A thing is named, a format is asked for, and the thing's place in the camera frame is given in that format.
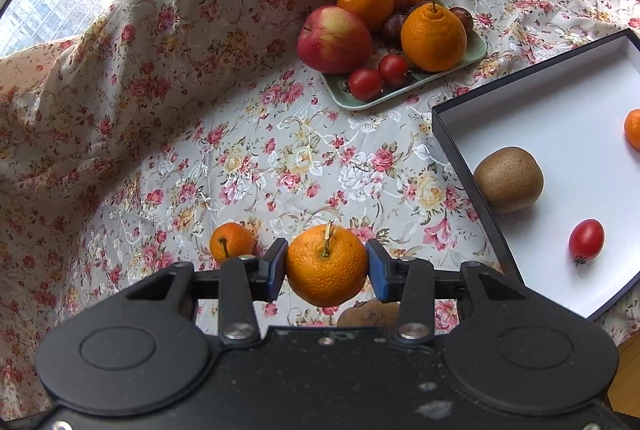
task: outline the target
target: floral fabric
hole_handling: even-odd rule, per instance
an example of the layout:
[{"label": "floral fabric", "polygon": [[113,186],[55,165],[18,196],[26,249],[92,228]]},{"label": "floral fabric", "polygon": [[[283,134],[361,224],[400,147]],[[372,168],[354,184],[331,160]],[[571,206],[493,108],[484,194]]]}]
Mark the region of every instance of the floral fabric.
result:
[{"label": "floral fabric", "polygon": [[[395,257],[495,266],[431,133],[431,107],[627,26],[640,0],[444,0],[491,48],[382,106],[349,113],[296,57],[302,22],[335,0],[115,0],[81,36],[0,62],[0,415],[45,407],[34,350],[61,320],[175,261],[212,269],[212,229],[245,223],[261,254],[333,220]],[[335,324],[287,284],[269,324]],[[637,288],[600,321],[640,328]],[[452,301],[436,324],[458,322]],[[216,303],[198,324],[216,330]]]}]

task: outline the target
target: tangerine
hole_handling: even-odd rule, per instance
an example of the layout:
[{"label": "tangerine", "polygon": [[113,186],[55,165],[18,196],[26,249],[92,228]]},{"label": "tangerine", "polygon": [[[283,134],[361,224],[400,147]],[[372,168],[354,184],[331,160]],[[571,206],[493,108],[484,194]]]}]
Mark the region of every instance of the tangerine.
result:
[{"label": "tangerine", "polygon": [[413,64],[431,73],[455,66],[466,51],[466,32],[460,20],[440,4],[424,4],[402,25],[402,51]]},{"label": "tangerine", "polygon": [[219,264],[240,255],[252,255],[254,246],[252,233],[238,223],[220,225],[213,230],[209,240],[209,251]]},{"label": "tangerine", "polygon": [[292,290],[317,307],[333,307],[356,296],[364,286],[367,250],[340,226],[318,225],[289,245],[286,265]]},{"label": "tangerine", "polygon": [[625,136],[634,149],[640,150],[640,109],[634,109],[626,115]]},{"label": "tangerine", "polygon": [[370,32],[382,28],[394,12],[394,0],[338,0],[337,4],[360,17]]}]

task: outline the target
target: apple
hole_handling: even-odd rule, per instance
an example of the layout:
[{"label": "apple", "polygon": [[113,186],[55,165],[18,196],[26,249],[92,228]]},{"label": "apple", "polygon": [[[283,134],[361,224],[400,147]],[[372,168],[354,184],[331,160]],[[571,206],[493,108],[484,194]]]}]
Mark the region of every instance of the apple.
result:
[{"label": "apple", "polygon": [[298,56],[322,73],[350,73],[362,67],[372,51],[364,22],[339,6],[322,6],[311,13],[298,37]]}]

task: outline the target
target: white tray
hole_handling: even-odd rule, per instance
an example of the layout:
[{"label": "white tray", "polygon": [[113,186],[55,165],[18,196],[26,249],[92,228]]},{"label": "white tray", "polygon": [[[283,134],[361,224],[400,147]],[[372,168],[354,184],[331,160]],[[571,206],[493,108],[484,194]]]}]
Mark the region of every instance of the white tray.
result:
[{"label": "white tray", "polygon": [[[628,112],[640,108],[636,44],[630,30],[616,33],[434,109],[436,137],[500,261],[513,255],[528,287],[590,319],[640,277],[640,152],[623,131]],[[470,173],[509,146],[533,155],[545,186],[532,207],[493,217]],[[576,267],[569,235],[590,217],[604,226],[605,245]]]}]

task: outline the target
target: floral pattern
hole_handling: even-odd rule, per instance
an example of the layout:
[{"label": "floral pattern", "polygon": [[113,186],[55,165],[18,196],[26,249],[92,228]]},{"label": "floral pattern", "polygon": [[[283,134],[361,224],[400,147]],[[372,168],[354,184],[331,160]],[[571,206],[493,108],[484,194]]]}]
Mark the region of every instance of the floral pattern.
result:
[{"label": "floral pattern", "polygon": [[[468,8],[485,59],[382,106],[338,109],[295,55],[334,0],[115,0],[81,36],[0,60],[0,415],[43,409],[34,349],[57,323],[176,261],[214,269],[215,226],[244,223],[258,255],[335,221],[393,257],[494,267],[478,216],[431,133],[431,107],[640,25],[640,0],[444,0]],[[270,324],[335,324],[373,296],[318,309],[287,284]],[[640,290],[600,323],[640,329]],[[436,326],[458,322],[439,301]],[[198,324],[216,329],[203,302]]]}]

